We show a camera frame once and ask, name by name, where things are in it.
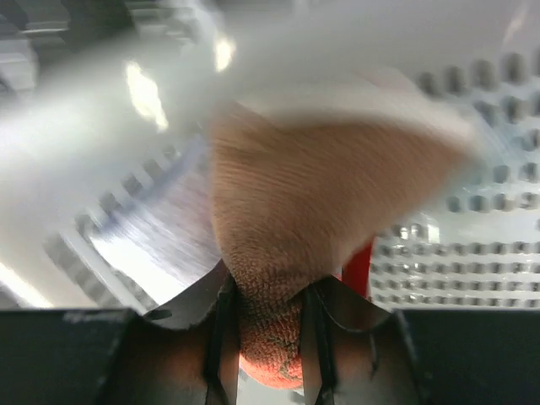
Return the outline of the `white towel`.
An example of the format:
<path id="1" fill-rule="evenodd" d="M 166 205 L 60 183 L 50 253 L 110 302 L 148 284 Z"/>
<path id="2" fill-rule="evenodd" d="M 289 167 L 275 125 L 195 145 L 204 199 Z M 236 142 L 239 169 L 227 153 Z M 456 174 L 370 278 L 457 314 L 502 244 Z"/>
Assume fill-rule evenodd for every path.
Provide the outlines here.
<path id="1" fill-rule="evenodd" d="M 90 240 L 113 269 L 157 305 L 176 297 L 220 259 L 210 220 L 207 168 L 172 175 L 115 214 Z"/>

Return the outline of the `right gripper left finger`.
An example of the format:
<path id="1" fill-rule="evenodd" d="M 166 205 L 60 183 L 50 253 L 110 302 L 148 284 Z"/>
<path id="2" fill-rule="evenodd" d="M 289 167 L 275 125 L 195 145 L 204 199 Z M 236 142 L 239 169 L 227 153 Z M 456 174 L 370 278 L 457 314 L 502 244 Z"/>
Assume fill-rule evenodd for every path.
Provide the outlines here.
<path id="1" fill-rule="evenodd" d="M 5 310 L 4 404 L 233 404 L 236 286 L 223 265 L 141 316 L 127 308 Z"/>

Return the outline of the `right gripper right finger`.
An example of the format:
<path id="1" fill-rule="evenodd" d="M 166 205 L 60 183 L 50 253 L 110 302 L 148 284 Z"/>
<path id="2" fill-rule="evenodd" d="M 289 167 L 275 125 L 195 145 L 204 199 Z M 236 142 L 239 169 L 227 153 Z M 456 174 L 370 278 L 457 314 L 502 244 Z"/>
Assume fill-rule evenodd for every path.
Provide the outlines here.
<path id="1" fill-rule="evenodd" d="M 386 311 L 329 277 L 303 293 L 309 404 L 536 404 L 535 310 Z"/>

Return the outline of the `orange brown towel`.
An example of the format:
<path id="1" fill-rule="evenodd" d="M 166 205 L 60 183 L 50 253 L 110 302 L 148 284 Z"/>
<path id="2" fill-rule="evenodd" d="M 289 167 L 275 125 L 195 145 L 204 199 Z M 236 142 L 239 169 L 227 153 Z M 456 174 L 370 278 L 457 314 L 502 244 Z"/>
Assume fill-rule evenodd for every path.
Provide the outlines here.
<path id="1" fill-rule="evenodd" d="M 266 118 L 238 105 L 213 123 L 213 229 L 240 291 L 249 376 L 301 386 L 301 291 L 433 196 L 475 137 L 441 115 Z"/>

